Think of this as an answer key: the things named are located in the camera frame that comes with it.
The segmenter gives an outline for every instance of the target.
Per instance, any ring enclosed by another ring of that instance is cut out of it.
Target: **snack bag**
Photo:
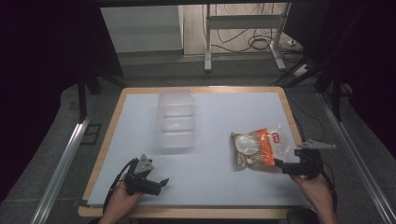
[[[231,133],[234,163],[238,167],[273,166],[285,160],[290,145],[282,128],[260,129],[248,134]]]

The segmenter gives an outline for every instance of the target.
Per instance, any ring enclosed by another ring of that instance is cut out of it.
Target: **hand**
[[[335,213],[332,210],[332,195],[323,175],[307,180],[299,175],[291,175],[290,178],[297,183],[305,198],[317,212],[319,223],[337,223]]]
[[[123,217],[126,217],[134,209],[135,204],[143,195],[141,192],[135,192],[128,195],[126,185],[121,181],[113,190],[113,195],[108,201],[107,208],[99,220],[99,224],[114,224]]]

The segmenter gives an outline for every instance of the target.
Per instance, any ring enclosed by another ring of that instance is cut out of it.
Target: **red label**
[[[273,139],[275,143],[279,143],[279,134],[277,133],[272,133]]]

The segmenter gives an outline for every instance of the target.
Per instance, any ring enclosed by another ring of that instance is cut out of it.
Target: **gray carpet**
[[[264,56],[214,57],[212,73],[204,72],[202,58],[168,59],[164,63],[147,58],[142,63],[131,64],[121,60],[125,77],[119,80],[130,87],[151,86],[268,86],[282,73],[275,62]],[[85,136],[78,148],[59,195],[50,211],[47,223],[88,223],[90,218],[78,215],[78,207],[100,146],[106,134],[121,89],[99,78],[103,90],[92,113],[90,124],[100,125],[96,139]],[[339,204],[339,223],[383,223],[381,216],[361,182],[361,178],[344,149],[325,110],[314,91],[315,78],[311,77],[294,88],[287,89],[292,112],[301,124],[304,139],[322,140],[336,144],[336,150],[322,150],[323,159],[330,164],[335,175]],[[373,172],[379,186],[392,206],[396,206],[396,161],[381,142],[360,120],[353,108],[343,99],[341,106],[343,124]],[[51,175],[67,145],[78,121],[77,87],[62,95],[62,106],[34,159],[13,190],[0,206],[0,223],[28,223],[38,206]]]

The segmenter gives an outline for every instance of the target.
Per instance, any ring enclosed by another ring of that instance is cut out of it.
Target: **human hand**
[[[107,208],[99,220],[99,224],[114,224],[123,217],[126,217],[134,209],[134,206],[143,195],[135,192],[128,195],[125,182],[122,181],[114,188],[113,194],[108,201]]]
[[[309,180],[303,179],[299,175],[291,175],[290,178],[300,187],[305,198],[317,212],[319,223],[337,223],[335,213],[332,210],[332,195],[323,175],[318,175]]]

